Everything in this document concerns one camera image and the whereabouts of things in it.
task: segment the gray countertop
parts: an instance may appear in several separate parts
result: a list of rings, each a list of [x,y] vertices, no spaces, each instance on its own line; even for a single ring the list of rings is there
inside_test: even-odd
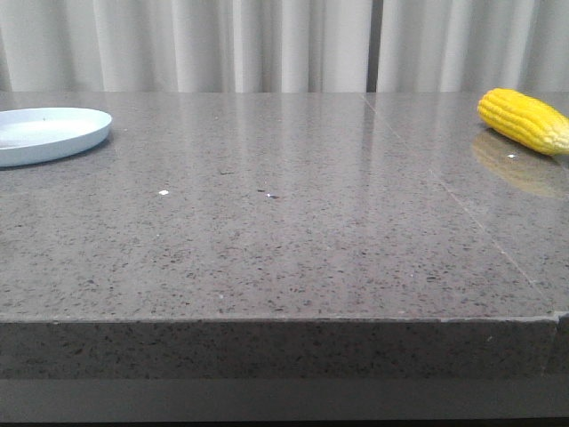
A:
[[[0,377],[569,372],[569,173],[479,95],[0,93],[114,118],[0,169]]]

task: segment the white curtain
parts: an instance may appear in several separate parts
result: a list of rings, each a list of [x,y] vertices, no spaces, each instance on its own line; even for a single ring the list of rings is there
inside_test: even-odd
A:
[[[0,0],[0,90],[569,90],[566,0]]]

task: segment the white plate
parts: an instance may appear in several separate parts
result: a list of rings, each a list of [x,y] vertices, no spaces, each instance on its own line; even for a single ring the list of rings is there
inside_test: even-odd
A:
[[[96,109],[0,112],[0,167],[71,156],[103,142],[112,117]]]

